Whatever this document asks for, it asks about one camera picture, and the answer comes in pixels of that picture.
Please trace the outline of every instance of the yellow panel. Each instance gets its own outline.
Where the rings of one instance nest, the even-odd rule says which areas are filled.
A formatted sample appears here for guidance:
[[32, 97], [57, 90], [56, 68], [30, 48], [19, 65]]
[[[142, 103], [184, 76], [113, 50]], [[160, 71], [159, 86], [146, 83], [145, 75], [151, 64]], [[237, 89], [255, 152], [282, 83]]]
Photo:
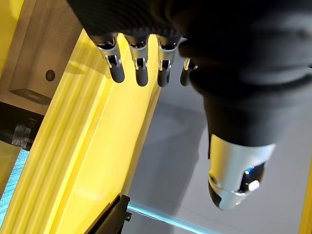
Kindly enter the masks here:
[[13, 170], [20, 148], [0, 141], [0, 198]]
[[0, 77], [24, 0], [0, 0]]
[[306, 198], [303, 205], [299, 234], [312, 234], [312, 160], [306, 190]]
[[[125, 81], [115, 84], [83, 31], [43, 120], [0, 233], [83, 233], [121, 192], [159, 95], [156, 38], [149, 84], [136, 84], [118, 37]], [[78, 75], [72, 69], [78, 69]]]

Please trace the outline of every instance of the black bracket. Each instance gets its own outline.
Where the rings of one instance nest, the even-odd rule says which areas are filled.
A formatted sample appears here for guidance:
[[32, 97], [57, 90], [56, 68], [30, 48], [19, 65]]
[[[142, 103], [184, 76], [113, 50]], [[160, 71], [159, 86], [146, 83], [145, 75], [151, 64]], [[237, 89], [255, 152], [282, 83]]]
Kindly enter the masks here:
[[126, 195], [119, 195], [104, 209], [97, 217], [85, 234], [121, 234], [125, 221], [130, 221], [131, 213], [127, 212], [130, 198]]

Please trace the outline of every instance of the blue light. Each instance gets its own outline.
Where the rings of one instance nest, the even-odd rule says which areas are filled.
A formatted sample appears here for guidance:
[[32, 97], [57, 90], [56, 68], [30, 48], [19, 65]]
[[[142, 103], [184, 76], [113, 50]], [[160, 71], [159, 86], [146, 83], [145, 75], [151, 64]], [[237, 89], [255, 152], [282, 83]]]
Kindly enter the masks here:
[[131, 211], [137, 212], [140, 215], [147, 216], [149, 218], [168, 223], [172, 226], [176, 226], [176, 227], [188, 230], [188, 231], [196, 233], [196, 234], [218, 234], [218, 233], [210, 231], [206, 228], [196, 226], [192, 223], [188, 223], [186, 221], [177, 219], [171, 215], [160, 212], [158, 210], [154, 210], [154, 209], [147, 207], [147, 206], [143, 206], [143, 205], [136, 203], [136, 202], [133, 202], [133, 201], [129, 202], [128, 209]]
[[250, 168], [248, 168], [247, 170], [246, 170], [246, 172], [251, 172], [253, 170], [253, 167], [250, 167]]

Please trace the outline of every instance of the black screw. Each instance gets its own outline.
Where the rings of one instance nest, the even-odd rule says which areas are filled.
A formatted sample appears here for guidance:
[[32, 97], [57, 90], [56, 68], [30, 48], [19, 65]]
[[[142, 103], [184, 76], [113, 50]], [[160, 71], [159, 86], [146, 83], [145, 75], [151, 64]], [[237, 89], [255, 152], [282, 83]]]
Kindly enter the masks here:
[[45, 73], [45, 78], [47, 81], [53, 81], [54, 78], [55, 78], [55, 73], [53, 70], [48, 70], [46, 73]]

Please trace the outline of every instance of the cyan light strip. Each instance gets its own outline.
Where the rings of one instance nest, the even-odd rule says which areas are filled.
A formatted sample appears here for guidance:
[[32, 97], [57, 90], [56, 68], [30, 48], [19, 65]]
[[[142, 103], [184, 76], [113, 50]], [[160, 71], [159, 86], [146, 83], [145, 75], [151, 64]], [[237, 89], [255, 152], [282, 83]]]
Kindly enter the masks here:
[[176, 226], [185, 230], [188, 230], [190, 232], [196, 233], [196, 234], [218, 234], [216, 232], [210, 231], [206, 228], [196, 226], [192, 223], [177, 219], [171, 215], [168, 215], [166, 213], [160, 212], [158, 210], [154, 210], [150, 207], [143, 206], [137, 202], [130, 201], [128, 205], [128, 209], [134, 212], [137, 212], [140, 215], [147, 216], [152, 219], [156, 219], [165, 223], [168, 223], [172, 226]]
[[26, 150], [21, 150], [19, 156], [15, 162], [13, 170], [10, 174], [9, 180], [5, 186], [2, 198], [0, 200], [0, 228], [4, 220], [6, 211], [8, 210], [10, 201], [12, 199], [14, 190], [20, 178], [20, 174], [24, 168], [29, 152]]

